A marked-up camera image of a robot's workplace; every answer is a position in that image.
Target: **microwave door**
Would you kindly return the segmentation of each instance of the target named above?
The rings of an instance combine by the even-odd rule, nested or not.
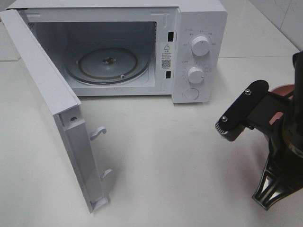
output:
[[[52,63],[28,25],[31,23],[11,9],[0,13],[19,62],[39,107],[47,110],[58,128],[73,170],[78,179],[90,212],[107,203],[102,192],[101,177],[91,149],[90,140],[105,128],[98,128],[88,136],[85,120],[80,111],[80,100],[74,94],[58,69]]]

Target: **microwave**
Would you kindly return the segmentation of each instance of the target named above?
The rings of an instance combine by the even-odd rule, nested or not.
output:
[[[16,0],[0,13],[90,212],[108,203],[78,96],[171,95],[207,102],[227,12],[218,0]]]

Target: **screw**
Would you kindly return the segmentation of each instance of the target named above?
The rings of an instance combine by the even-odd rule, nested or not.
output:
[[[228,121],[227,116],[222,116],[222,117],[221,117],[221,121],[223,121],[223,122],[227,122],[227,121]]]
[[[247,96],[250,96],[251,95],[251,90],[250,89],[246,89],[244,91],[244,93],[247,95]]]

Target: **white countertop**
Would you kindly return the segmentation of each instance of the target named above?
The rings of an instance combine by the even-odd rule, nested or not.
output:
[[[0,26],[0,226],[303,226],[303,191],[269,211],[251,199],[267,142],[245,130],[234,142],[214,124],[251,82],[293,83],[297,49],[249,1],[229,12],[211,100],[174,105],[170,96],[81,98],[98,165],[113,167],[111,202],[89,214],[70,161],[45,124]]]

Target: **white knob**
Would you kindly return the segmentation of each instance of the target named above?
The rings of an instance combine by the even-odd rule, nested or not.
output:
[[[192,67],[187,72],[187,76],[190,83],[199,84],[203,82],[205,74],[200,67]]]
[[[205,36],[198,36],[191,42],[191,49],[196,56],[203,56],[209,52],[209,40]]]

